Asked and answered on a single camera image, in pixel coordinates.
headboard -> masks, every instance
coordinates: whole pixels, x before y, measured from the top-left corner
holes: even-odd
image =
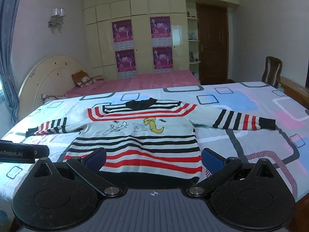
[[[85,66],[67,55],[50,56],[29,72],[19,91],[18,118],[22,120],[43,104],[41,94],[63,95],[75,85],[71,75]]]

floral pillow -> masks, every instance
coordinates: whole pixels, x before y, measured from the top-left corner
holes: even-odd
[[[41,94],[41,99],[43,100],[44,104],[49,101],[56,100],[56,99],[67,99],[67,98],[68,97],[65,95],[56,96],[56,95]]]
[[[84,72],[82,70],[78,73],[72,74],[72,79],[74,81],[74,84],[79,87],[91,85],[96,81],[95,78],[89,76],[87,72]]]

curtain tieback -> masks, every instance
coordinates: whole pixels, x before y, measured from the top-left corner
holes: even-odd
[[[9,73],[5,73],[3,76],[0,76],[0,84],[4,84],[5,82],[9,82],[10,81],[10,75]]]

pink bedspread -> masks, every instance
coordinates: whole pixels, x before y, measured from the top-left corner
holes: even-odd
[[[109,92],[157,89],[181,86],[199,86],[200,83],[189,70],[136,75],[134,78],[96,81],[85,87],[74,87],[66,95],[69,98]]]

chair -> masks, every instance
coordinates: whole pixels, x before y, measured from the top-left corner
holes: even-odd
[[[282,61],[273,56],[266,57],[265,71],[262,76],[262,81],[278,88],[278,81],[282,70]]]

